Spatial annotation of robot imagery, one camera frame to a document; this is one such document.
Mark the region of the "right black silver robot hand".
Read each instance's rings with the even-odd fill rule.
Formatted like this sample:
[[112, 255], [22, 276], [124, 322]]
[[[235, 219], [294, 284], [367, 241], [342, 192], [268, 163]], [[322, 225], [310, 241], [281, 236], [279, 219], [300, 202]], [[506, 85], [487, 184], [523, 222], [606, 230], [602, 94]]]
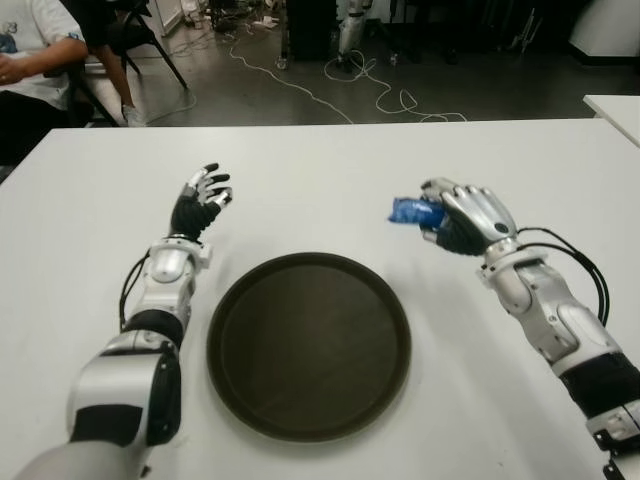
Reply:
[[488, 188], [440, 177], [426, 180], [421, 189], [422, 198], [445, 213], [438, 227], [421, 227], [424, 240], [454, 254], [481, 256], [490, 246], [516, 238], [511, 213]]

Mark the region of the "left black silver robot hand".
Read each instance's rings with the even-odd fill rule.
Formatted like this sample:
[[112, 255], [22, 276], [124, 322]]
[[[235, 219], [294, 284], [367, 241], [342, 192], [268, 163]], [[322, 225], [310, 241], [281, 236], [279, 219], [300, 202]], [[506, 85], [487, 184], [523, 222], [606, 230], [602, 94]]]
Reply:
[[233, 189], [227, 184], [230, 175], [219, 172], [212, 163], [197, 170], [184, 184], [169, 224], [169, 235], [197, 242], [202, 234], [233, 200]]

